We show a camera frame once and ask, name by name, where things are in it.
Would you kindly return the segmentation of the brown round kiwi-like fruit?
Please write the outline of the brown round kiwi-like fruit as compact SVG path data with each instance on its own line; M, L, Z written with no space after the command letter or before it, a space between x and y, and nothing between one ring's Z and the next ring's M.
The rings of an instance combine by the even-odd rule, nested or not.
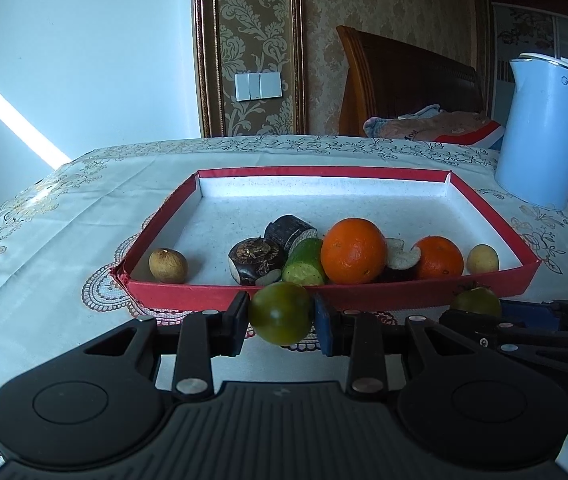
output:
M183 284L188 274L186 258L176 250L158 248L148 257L150 273L160 283Z

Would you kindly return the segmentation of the dark eggplant chunk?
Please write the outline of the dark eggplant chunk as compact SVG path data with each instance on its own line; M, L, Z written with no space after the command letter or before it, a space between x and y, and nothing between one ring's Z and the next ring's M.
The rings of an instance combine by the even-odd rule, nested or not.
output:
M421 248L404 248L404 240L388 237L387 261L380 280L383 282L412 281L417 273L418 263L421 262Z
M304 240L318 237L319 231L314 226L293 214L284 214L270 222L264 230L264 238L278 244L286 254Z

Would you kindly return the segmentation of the round dark brown fruit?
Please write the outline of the round dark brown fruit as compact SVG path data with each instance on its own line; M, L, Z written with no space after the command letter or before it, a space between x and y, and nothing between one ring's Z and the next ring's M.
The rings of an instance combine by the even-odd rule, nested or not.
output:
M287 252L273 240L250 237L235 244L227 258L237 284L267 286L281 279Z

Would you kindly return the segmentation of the green cucumber chunk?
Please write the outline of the green cucumber chunk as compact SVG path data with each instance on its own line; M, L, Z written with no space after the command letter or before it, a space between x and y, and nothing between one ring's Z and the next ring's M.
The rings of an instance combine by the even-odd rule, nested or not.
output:
M322 286L326 275L321 263L323 240L309 237L300 242L284 266L282 280L301 286Z

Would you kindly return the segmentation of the patterned wardrobe door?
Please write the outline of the patterned wardrobe door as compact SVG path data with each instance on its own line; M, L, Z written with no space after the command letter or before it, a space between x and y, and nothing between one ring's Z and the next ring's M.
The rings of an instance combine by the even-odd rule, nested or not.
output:
M493 6L493 14L492 117L504 125L515 90L510 60L523 52L568 58L568 18L515 6Z

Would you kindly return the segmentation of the small yellow longan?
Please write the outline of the small yellow longan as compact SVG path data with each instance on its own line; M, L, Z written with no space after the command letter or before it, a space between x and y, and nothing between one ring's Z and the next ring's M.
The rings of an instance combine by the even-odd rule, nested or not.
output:
M470 274L497 272L500 270L500 259L493 247L478 244L468 252L466 269Z

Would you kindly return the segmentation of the small orange mandarin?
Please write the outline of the small orange mandarin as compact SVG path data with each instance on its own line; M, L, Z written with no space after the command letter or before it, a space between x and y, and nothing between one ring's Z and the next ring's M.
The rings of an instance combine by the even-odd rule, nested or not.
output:
M464 258L458 247L443 236L426 236L413 247L421 251L415 275L418 280L458 278L465 269Z

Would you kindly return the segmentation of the red shallow box tray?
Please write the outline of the red shallow box tray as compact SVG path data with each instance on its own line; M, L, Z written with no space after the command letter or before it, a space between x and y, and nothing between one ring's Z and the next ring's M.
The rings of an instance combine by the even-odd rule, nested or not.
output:
M434 169L286 166L198 170L150 218L112 271L141 306L223 309L241 290L229 272L229 250L263 234L284 214L325 234L344 218L364 218L406 244L428 235L461 252L495 249L500 270L445 280L325 285L317 293L338 310L392 311L439 307L464 288L488 287L500 297L523 294L540 260L506 220L451 171ZM160 283L148 257L158 248L187 260L183 284Z

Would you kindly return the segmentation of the white wall switch panel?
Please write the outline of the white wall switch panel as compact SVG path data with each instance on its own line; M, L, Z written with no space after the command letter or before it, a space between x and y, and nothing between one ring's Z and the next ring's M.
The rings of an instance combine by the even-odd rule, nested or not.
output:
M283 96L282 76L278 72L239 73L234 76L235 100L261 101Z

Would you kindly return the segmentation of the large orange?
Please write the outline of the large orange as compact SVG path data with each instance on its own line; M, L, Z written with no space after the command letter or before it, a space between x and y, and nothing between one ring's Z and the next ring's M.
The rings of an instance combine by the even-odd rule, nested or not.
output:
M321 263L329 281L338 285L370 283L387 266L388 247L376 224L362 218L346 218L326 233Z

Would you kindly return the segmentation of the green tomato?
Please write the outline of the green tomato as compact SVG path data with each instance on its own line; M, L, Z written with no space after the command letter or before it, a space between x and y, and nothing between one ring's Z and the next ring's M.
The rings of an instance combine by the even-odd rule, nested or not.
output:
M270 344L290 346L310 333L313 301L300 285L274 283L251 298L249 323Z
M464 290L451 303L451 308L471 313L483 314L500 318L502 306L500 299L485 287Z

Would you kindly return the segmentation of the floral white tablecloth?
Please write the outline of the floral white tablecloth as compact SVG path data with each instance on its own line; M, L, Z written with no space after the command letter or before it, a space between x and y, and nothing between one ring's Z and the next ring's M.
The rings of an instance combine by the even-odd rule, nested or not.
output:
M540 258L526 300L568 298L568 207L523 203L495 182L481 148L346 138L240 136L101 148L0 206L0 387L144 314L110 269L147 219L194 171L256 166L372 166L453 171Z

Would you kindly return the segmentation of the dark wooden wall frame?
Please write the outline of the dark wooden wall frame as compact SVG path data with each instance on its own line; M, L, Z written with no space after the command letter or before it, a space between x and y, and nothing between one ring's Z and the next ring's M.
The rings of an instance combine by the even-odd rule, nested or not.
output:
M193 0L201 134L308 131L302 0ZM236 77L278 73L282 94L241 101Z

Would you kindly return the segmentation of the pink patterned pillow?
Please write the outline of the pink patterned pillow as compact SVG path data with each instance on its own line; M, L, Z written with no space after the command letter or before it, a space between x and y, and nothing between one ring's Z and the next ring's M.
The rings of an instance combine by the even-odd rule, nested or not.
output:
M371 117L364 122L363 132L374 139L497 148L505 128L483 113L446 112L433 104L395 118Z

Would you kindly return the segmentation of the light blue electric kettle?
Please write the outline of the light blue electric kettle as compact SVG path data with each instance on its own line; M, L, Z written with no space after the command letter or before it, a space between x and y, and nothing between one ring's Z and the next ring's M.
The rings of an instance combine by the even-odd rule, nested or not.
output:
M510 61L515 91L495 180L536 206L568 204L568 58L523 53Z

